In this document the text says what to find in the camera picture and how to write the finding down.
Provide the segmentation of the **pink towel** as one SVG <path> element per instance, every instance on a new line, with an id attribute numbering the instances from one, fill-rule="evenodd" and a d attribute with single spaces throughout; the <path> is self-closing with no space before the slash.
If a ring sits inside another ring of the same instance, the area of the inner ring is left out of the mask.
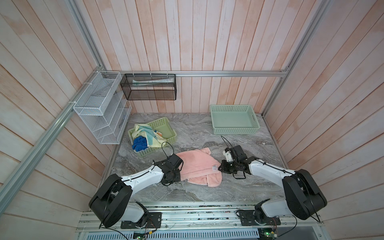
<path id="1" fill-rule="evenodd" d="M 209 148 L 185 151 L 176 154 L 183 160 L 181 181 L 191 184 L 218 187 L 222 183 L 221 163 L 211 156 Z"/>

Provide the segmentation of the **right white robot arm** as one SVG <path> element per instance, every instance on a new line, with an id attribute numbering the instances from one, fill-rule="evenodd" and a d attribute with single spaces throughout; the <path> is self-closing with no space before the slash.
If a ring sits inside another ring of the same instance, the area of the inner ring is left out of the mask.
<path id="1" fill-rule="evenodd" d="M 246 174 L 261 177 L 284 190 L 283 198 L 264 200 L 255 206 L 256 221 L 259 223 L 263 217 L 273 218 L 287 215 L 307 220 L 328 204 L 312 175 L 304 169 L 287 170 L 255 157 L 249 157 L 242 161 L 223 160 L 219 171 L 231 175 L 243 172 L 244 178 L 246 178 Z"/>

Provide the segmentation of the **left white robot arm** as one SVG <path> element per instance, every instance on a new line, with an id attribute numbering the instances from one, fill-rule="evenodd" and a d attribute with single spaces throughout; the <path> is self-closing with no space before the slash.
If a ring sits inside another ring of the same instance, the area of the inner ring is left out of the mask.
<path id="1" fill-rule="evenodd" d="M 136 174 L 110 175 L 89 202 L 90 209 L 101 221 L 100 226 L 109 228 L 121 220 L 133 223 L 136 228 L 145 227 L 149 211 L 139 202 L 130 203 L 131 196 L 154 184 L 169 186 L 180 182 L 183 165 L 183 160 L 172 154 Z"/>

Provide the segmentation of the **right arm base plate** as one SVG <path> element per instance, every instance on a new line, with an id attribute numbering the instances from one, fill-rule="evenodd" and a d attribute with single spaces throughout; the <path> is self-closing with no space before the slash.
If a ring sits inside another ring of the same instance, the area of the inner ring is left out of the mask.
<path id="1" fill-rule="evenodd" d="M 279 217 L 270 218 L 259 210 L 237 210 L 236 216 L 240 219 L 242 226 L 279 226 Z"/>

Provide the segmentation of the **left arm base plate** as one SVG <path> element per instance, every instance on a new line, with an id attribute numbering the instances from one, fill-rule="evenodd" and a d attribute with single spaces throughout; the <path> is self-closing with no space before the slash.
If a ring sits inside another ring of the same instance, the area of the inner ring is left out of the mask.
<path id="1" fill-rule="evenodd" d="M 123 230 L 144 230 L 145 228 L 158 229 L 161 227 L 162 213 L 161 212 L 149 212 L 134 223 L 131 221 L 122 221 L 121 229 Z"/>

